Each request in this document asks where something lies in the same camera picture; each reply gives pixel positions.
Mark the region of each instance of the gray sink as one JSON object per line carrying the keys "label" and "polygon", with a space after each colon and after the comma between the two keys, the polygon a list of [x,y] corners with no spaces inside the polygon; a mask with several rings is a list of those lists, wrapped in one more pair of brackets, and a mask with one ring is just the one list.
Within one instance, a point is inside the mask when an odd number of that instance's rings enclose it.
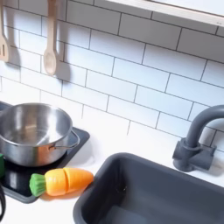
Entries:
{"label": "gray sink", "polygon": [[224,188],[120,153],[105,161],[73,217],[76,224],[223,224]]}

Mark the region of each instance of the gray faucet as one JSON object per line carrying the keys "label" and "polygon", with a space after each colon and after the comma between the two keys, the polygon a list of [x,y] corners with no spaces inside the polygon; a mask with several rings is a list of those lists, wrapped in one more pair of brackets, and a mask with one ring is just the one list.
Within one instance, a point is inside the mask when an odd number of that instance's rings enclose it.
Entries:
{"label": "gray faucet", "polygon": [[177,143],[172,156],[173,164],[178,170],[191,172],[197,168],[210,169],[215,148],[204,150],[199,144],[199,140],[205,126],[219,118],[224,118],[224,105],[208,108],[194,118],[187,137]]}

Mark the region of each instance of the toy carrot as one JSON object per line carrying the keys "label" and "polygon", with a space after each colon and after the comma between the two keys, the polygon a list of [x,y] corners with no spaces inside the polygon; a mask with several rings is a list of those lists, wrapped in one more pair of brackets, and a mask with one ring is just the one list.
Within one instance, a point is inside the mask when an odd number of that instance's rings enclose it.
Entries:
{"label": "toy carrot", "polygon": [[94,181],[89,171],[76,168],[63,168],[48,171],[45,175],[32,174],[30,180],[31,193],[35,197],[43,193],[59,196],[79,191]]}

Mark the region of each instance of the black stovetop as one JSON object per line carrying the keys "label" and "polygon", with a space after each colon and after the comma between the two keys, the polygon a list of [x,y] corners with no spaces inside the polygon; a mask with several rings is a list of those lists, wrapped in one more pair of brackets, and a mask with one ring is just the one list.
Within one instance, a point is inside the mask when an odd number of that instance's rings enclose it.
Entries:
{"label": "black stovetop", "polygon": [[[4,102],[0,102],[0,110],[7,109],[11,105]],[[32,203],[37,198],[32,196],[29,181],[33,173],[45,174],[47,171],[56,168],[62,168],[73,158],[78,150],[89,139],[89,134],[82,130],[73,128],[77,135],[80,137],[80,144],[71,150],[67,150],[66,154],[53,164],[49,164],[41,167],[23,167],[17,164],[13,164],[9,161],[5,162],[5,174],[0,178],[0,183],[3,186],[4,193],[15,200],[19,200],[24,203]],[[70,135],[69,143],[72,144],[76,141],[74,135]]]}

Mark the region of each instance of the wooden utensil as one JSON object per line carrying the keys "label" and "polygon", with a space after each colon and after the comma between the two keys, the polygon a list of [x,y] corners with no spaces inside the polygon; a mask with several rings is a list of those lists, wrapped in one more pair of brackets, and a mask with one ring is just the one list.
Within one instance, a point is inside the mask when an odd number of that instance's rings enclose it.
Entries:
{"label": "wooden utensil", "polygon": [[47,48],[44,55],[45,70],[48,74],[54,75],[57,68],[57,4],[56,0],[48,0],[48,21],[47,21]]}
{"label": "wooden utensil", "polygon": [[9,45],[6,37],[4,36],[4,0],[0,0],[0,60],[8,62]]}

